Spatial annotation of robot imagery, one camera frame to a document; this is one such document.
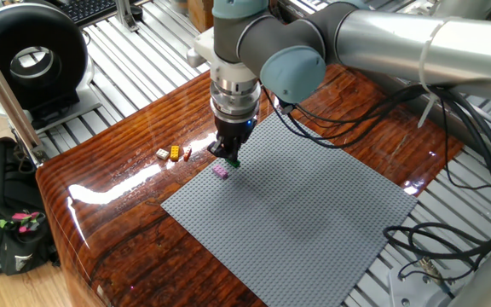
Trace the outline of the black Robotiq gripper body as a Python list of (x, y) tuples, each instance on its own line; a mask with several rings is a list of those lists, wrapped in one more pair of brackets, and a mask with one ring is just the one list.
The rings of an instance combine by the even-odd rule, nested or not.
[(229, 123), (215, 117), (217, 136), (221, 136), (224, 141), (237, 139), (239, 144), (245, 143), (257, 125), (257, 119), (252, 118), (239, 123)]

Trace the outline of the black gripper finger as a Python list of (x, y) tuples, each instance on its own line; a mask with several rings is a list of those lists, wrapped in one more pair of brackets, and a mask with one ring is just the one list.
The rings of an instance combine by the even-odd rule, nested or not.
[(214, 142), (208, 145), (207, 147), (208, 152), (214, 155), (215, 157), (227, 159), (228, 152), (224, 147), (223, 141), (224, 141), (224, 137), (218, 136)]
[(236, 163), (238, 161), (238, 154), (241, 148), (240, 140), (231, 140), (226, 144), (226, 149), (228, 150), (227, 159), (232, 163)]

